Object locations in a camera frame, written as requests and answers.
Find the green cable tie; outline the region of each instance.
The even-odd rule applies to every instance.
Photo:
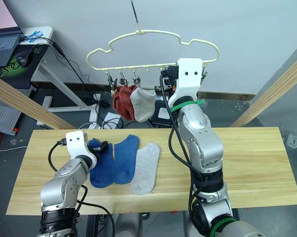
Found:
[[[182,108],[183,106],[186,106],[186,105],[191,105],[191,104],[202,105],[202,104],[204,104],[205,102],[206,102],[206,101],[205,101],[204,99],[202,99],[202,100],[197,100],[196,102],[194,102],[194,101],[186,101],[186,102],[183,102],[183,103],[181,103],[181,104],[178,104],[178,105],[172,107],[172,108],[170,109],[170,112],[173,112],[173,111],[175,111],[175,110],[177,110],[177,109],[180,109],[180,108]]]
[[[210,233],[210,237],[214,237],[214,235],[215,235],[217,229],[218,229],[222,224],[224,224],[224,223],[226,223],[226,222],[228,222],[228,221],[236,221],[236,220],[235,220],[233,217],[227,217],[227,218],[225,218],[225,219],[223,219],[223,220],[220,220],[219,222],[217,222],[217,223],[213,226],[213,228],[212,228],[212,230],[211,230],[211,233]]]

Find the concrete floor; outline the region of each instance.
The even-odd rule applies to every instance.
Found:
[[[78,96],[87,97],[86,92],[76,92]],[[45,95],[52,95],[54,101],[52,106],[71,106],[73,105],[66,96],[58,90],[39,89],[32,99],[42,103]],[[111,97],[108,93],[102,93],[102,99]],[[248,102],[226,101],[226,100],[207,100],[202,105],[204,112],[209,116],[212,127],[230,126],[248,107]],[[105,117],[107,111],[113,112],[113,109],[100,109],[100,116]],[[77,113],[58,113],[58,116],[67,120],[69,123],[79,127],[88,122],[88,112]],[[255,119],[247,126],[262,126]],[[147,128],[147,123],[132,123],[128,128]],[[26,146],[34,129],[42,129],[36,126],[36,121],[28,116],[20,118],[20,132],[17,136],[4,135],[0,149],[9,149],[13,147]],[[7,216],[6,209],[9,203],[10,195],[21,165],[25,149],[14,150],[11,152],[0,153],[0,236],[5,237],[33,237],[39,230],[39,216]],[[287,153],[297,182],[297,149],[287,148]],[[261,208],[243,208],[239,209],[240,219],[253,224],[263,231],[268,237],[297,237],[297,205],[261,207]],[[82,216],[77,224],[79,236],[86,235],[87,216]],[[143,236],[172,236],[183,237],[183,214],[170,214],[169,212],[151,213],[148,220],[143,221]]]

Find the white sock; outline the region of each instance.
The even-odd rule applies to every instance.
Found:
[[[158,158],[159,147],[155,143],[149,142],[145,147],[138,150],[135,173],[131,181],[133,194],[149,194],[153,190]]]
[[[150,119],[155,110],[156,93],[154,90],[143,90],[137,88],[130,96],[134,118],[138,122],[144,122]]]

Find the dark blue sock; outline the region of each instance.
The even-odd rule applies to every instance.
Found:
[[[88,146],[100,147],[101,142],[95,138],[89,141]],[[112,184],[111,170],[113,167],[112,144],[108,143],[102,153],[96,152],[99,156],[96,166],[90,170],[90,183],[96,188],[105,188]]]
[[[112,177],[116,184],[128,184],[132,181],[139,142],[137,136],[129,135],[114,145]]]

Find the wooden tabletop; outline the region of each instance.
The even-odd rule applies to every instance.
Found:
[[[7,215],[40,215],[40,191],[54,176],[47,155],[56,141],[73,130],[34,130],[7,208]],[[111,213],[187,210],[189,170],[169,152],[170,129],[84,130],[111,143],[127,135],[139,137],[139,148],[148,142],[160,147],[156,183],[152,193],[134,195],[130,185],[112,184],[104,189],[89,180],[86,202],[106,207]],[[276,127],[214,128],[224,144],[223,174],[233,208],[297,204],[297,186],[279,129]],[[176,136],[174,150],[181,156]],[[58,146],[52,160],[56,168],[70,158],[66,147]],[[101,209],[82,206],[81,214],[101,214]]]

